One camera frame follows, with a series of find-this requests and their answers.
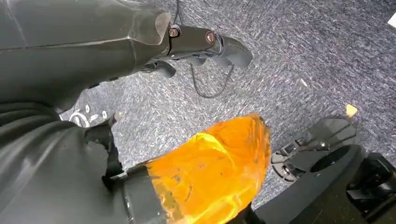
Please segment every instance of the wire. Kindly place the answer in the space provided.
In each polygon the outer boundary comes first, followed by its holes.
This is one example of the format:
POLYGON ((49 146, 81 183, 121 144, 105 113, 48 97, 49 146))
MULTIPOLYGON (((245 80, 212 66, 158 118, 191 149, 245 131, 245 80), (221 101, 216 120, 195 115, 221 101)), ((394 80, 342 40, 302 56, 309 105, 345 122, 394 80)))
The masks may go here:
MULTIPOLYGON (((176 13, 175 13, 175 18, 173 19, 173 24, 176 23, 176 20, 177 20, 178 18, 179 18, 179 20, 180 20, 180 24, 184 25, 183 18, 182 18, 182 13, 181 13, 181 11, 180 11, 180 0, 176 0, 176 13)), ((201 92, 198 90, 197 80, 196 80, 196 78, 195 78, 194 66, 193 66, 191 63, 189 63, 189 64, 190 64, 190 71, 191 71, 191 76, 192 76, 192 82, 193 82, 193 84, 194 84, 194 89, 195 89, 195 91, 197 92, 197 94, 198 94, 200 97, 203 97, 203 98, 206 98, 206 99, 213 99, 213 98, 216 98, 216 97, 220 96, 220 95, 224 92, 224 90, 226 89, 228 80, 230 79, 230 77, 231 77, 231 75, 232 75, 232 73, 233 73, 233 71, 234 71, 234 65, 232 65, 231 68, 230 68, 230 70, 229 70, 228 73, 227 73, 226 80, 225 80, 225 82, 224 82, 223 87, 221 88, 221 90, 220 90, 219 92, 217 92, 217 93, 211 95, 211 96, 208 96, 208 95, 206 95, 206 94, 204 94, 204 93, 201 93, 201 92)))

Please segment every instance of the bolt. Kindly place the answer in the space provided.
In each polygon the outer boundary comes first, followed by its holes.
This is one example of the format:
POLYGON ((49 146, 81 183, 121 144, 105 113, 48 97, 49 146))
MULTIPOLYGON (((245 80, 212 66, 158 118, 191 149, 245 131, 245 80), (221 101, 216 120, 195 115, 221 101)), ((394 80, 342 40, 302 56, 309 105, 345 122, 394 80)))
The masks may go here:
POLYGON ((206 41, 210 44, 210 45, 214 45, 214 41, 216 40, 216 37, 214 35, 214 33, 212 31, 208 31, 206 33, 206 41))
POLYGON ((169 36, 171 36, 171 37, 177 37, 178 35, 179 35, 179 31, 178 31, 177 29, 171 28, 171 29, 169 30, 169 36))
POLYGON ((289 175, 290 174, 290 170, 286 166, 283 166, 283 174, 285 174, 285 175, 289 175))

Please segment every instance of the small debris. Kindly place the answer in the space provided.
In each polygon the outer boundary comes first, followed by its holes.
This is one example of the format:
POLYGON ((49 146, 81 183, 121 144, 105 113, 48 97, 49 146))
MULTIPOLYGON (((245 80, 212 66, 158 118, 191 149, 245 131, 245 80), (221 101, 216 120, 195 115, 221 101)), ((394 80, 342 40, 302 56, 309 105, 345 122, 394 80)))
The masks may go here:
POLYGON ((94 115, 92 115, 90 118, 89 118, 89 123, 92 123, 96 118, 98 118, 99 117, 99 115, 97 115, 97 114, 94 114, 94 115))
POLYGON ((76 122, 76 125, 81 127, 81 122, 80 119, 78 119, 78 117, 74 117, 74 121, 76 122))
POLYGON ((107 119, 107 112, 106 111, 102 111, 102 117, 103 117, 103 119, 107 119))
POLYGON ((350 104, 346 105, 346 115, 348 117, 353 117, 358 112, 358 109, 350 104))
POLYGON ((308 84, 301 78, 300 79, 300 82, 303 84, 303 85, 305 85, 305 87, 308 87, 308 84))

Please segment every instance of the orange plastic bag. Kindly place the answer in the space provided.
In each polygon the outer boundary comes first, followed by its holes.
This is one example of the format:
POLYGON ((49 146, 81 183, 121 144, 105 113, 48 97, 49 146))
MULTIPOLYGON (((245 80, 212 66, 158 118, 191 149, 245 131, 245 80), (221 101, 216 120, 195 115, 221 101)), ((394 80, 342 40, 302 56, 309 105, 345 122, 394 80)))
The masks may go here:
POLYGON ((169 224, 234 218, 261 189, 269 129, 256 114, 219 122, 146 164, 169 224))

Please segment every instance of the screw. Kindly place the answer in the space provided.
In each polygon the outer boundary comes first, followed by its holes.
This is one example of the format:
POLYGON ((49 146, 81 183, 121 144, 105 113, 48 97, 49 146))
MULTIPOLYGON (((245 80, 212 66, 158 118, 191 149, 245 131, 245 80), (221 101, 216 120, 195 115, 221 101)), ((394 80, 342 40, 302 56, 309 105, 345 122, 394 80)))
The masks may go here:
POLYGON ((169 36, 171 36, 171 37, 177 37, 178 35, 179 35, 179 31, 178 31, 177 29, 171 28, 171 29, 169 30, 169 36))
POLYGON ((216 37, 214 36, 214 33, 212 31, 208 31, 206 33, 206 41, 210 44, 210 45, 214 45, 214 41, 216 40, 216 37))

